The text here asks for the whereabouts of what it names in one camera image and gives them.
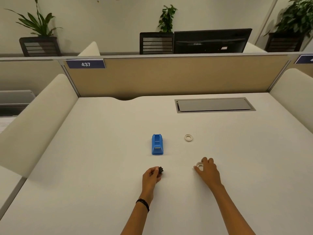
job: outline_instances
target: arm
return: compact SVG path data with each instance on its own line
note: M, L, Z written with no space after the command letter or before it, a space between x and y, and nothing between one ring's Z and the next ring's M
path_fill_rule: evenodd
M218 207L221 211L226 229L229 235L255 235L248 223L242 217L235 204L229 197L225 187L221 183L219 172L213 158L203 158L203 171L194 167L202 180L212 191Z
M142 193L139 198L144 199L149 207L153 200L154 187L160 180L159 167L150 168L142 176ZM147 215L146 206L142 202L137 202L121 235L142 235Z

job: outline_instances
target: forearm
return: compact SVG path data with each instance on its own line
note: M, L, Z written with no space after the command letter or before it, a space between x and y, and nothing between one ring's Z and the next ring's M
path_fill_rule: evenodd
M255 235L229 197L225 187L222 185L215 186L211 190L221 211L228 234Z
M142 235L147 215L146 206L141 202L137 202L121 235Z

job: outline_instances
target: black bracelet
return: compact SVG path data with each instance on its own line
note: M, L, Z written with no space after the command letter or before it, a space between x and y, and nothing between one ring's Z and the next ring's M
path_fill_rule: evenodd
M149 205L148 205L148 203L147 203L144 199L139 199L139 200L136 201L136 203L137 203L137 202L143 203L143 204L147 207L147 210L148 210L148 213L149 213L149 211L150 211Z

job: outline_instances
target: hand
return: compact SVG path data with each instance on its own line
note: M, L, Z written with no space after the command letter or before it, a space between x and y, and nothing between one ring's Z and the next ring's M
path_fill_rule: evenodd
M202 178L202 180L207 184L207 186L212 190L216 186L222 186L221 177L219 172L214 164L213 158L209 160L204 157L201 162L203 163L203 171L201 171L197 166L194 166L194 169Z
M149 206L153 200L154 187L161 180L161 176L159 167L148 169L142 176L142 192L139 198L144 199Z

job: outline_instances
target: paper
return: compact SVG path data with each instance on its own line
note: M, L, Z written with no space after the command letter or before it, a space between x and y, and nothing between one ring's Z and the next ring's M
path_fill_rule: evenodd
M16 117L0 117L0 133L2 133L15 118Z

